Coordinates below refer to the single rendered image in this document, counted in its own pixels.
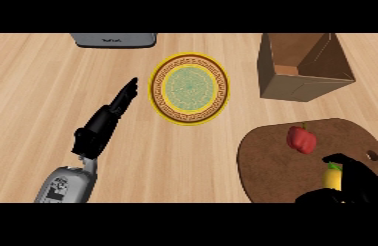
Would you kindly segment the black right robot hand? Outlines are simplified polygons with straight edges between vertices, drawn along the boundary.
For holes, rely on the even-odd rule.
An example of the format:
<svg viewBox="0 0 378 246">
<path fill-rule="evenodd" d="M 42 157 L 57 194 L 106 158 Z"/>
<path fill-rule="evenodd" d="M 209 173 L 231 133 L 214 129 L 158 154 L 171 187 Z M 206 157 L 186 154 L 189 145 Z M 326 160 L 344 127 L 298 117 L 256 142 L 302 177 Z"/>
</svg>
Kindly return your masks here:
<svg viewBox="0 0 378 246">
<path fill-rule="evenodd" d="M 332 163 L 342 165 L 338 176 L 341 189 L 323 186 L 304 193 L 295 202 L 298 204 L 378 204 L 378 175 L 370 168 L 342 153 L 335 153 L 321 160 L 327 165 Z"/>
</svg>

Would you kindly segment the brown wooden cutting board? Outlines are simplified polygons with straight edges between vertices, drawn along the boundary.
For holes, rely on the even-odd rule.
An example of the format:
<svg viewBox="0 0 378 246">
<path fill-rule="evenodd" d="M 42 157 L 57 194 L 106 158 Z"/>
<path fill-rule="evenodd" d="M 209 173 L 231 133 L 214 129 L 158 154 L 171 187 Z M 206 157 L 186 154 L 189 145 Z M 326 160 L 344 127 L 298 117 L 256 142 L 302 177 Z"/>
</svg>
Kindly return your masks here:
<svg viewBox="0 0 378 246">
<path fill-rule="evenodd" d="M 378 136 L 341 118 L 305 122 L 317 143 L 311 154 L 301 154 L 286 144 L 287 130 L 301 123 L 254 128 L 237 148 L 237 171 L 245 194 L 252 203 L 292 203 L 305 192 L 321 187 L 326 163 L 321 158 L 342 153 L 378 174 Z"/>
</svg>

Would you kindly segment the open cardboard box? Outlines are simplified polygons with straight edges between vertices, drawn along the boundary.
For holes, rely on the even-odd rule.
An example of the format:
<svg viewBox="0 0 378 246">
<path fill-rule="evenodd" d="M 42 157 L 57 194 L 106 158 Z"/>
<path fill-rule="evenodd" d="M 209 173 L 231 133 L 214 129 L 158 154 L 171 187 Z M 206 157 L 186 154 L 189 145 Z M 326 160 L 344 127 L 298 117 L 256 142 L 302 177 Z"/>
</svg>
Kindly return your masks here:
<svg viewBox="0 0 378 246">
<path fill-rule="evenodd" d="M 259 97 L 308 102 L 355 82 L 333 33 L 264 33 L 256 58 Z"/>
</svg>

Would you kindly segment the red bell pepper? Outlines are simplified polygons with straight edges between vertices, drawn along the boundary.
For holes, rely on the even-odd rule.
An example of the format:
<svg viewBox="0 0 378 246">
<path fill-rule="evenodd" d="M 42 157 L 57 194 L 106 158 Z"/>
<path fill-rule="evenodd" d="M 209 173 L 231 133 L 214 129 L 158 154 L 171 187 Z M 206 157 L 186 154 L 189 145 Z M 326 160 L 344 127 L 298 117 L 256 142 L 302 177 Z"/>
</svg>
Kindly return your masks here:
<svg viewBox="0 0 378 246">
<path fill-rule="evenodd" d="M 316 148 L 316 135 L 308 132 L 305 124 L 292 126 L 287 130 L 286 144 L 302 154 L 310 154 Z"/>
</svg>

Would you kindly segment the yellow patterned plate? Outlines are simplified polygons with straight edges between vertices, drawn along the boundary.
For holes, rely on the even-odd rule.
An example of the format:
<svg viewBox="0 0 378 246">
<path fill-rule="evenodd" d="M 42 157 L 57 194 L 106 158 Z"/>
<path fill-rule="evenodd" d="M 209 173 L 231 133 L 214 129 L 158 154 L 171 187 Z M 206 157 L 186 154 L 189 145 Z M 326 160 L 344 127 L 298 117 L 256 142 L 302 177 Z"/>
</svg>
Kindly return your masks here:
<svg viewBox="0 0 378 246">
<path fill-rule="evenodd" d="M 221 64 L 197 52 L 171 55 L 153 69 L 147 96 L 166 121 L 181 126 L 206 123 L 221 113 L 230 97 L 230 80 Z"/>
</svg>

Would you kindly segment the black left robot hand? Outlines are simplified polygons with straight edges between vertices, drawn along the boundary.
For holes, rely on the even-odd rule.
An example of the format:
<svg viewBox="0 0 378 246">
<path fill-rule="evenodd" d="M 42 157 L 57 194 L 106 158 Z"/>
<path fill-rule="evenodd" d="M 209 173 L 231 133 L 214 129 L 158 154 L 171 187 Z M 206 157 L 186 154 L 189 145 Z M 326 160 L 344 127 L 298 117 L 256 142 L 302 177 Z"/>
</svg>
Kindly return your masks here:
<svg viewBox="0 0 378 246">
<path fill-rule="evenodd" d="M 73 133 L 75 141 L 70 152 L 88 159 L 96 159 L 109 142 L 118 120 L 137 96 L 137 78 L 125 84 L 109 105 L 96 111 L 85 125 Z"/>
</svg>

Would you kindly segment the grey appliance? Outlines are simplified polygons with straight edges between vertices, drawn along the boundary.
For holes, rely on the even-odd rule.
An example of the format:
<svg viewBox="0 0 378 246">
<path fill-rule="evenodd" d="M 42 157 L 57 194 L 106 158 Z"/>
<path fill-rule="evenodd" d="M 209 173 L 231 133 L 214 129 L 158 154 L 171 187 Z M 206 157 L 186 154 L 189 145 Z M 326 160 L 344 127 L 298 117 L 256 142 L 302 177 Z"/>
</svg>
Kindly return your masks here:
<svg viewBox="0 0 378 246">
<path fill-rule="evenodd" d="M 72 33 L 82 48 L 147 48 L 156 43 L 156 33 Z"/>
</svg>

